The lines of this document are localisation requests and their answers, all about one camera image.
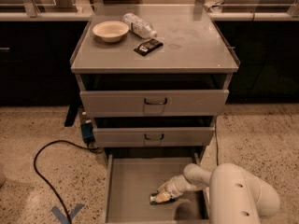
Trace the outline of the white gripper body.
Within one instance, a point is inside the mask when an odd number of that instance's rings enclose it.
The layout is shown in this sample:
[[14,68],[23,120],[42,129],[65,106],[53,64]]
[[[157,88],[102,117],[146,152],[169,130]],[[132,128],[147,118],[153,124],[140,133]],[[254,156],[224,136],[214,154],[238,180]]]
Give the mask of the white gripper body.
[[165,192],[171,199],[176,199],[193,188],[194,185],[190,184],[184,175],[176,175],[167,181]]

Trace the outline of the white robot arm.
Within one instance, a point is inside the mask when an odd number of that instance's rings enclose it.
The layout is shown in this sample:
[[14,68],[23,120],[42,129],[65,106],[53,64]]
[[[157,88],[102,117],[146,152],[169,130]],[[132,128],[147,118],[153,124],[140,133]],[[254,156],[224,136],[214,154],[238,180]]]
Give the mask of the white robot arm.
[[205,187],[209,187],[211,224],[260,224],[261,218],[273,217],[280,208],[279,195],[270,184],[231,163],[212,172],[190,163],[181,175],[171,177],[151,194],[149,203],[174,202],[185,192]]

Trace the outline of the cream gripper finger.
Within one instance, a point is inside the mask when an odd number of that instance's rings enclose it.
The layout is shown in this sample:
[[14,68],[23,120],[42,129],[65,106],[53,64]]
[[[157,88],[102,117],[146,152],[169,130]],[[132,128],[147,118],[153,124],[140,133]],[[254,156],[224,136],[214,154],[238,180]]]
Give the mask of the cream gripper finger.
[[167,185],[168,185],[168,181],[164,182],[159,188],[157,188],[157,191],[158,191],[158,192],[165,191]]
[[168,202],[170,200],[170,196],[168,195],[167,192],[159,192],[156,196],[155,196],[155,202],[156,203],[165,203]]

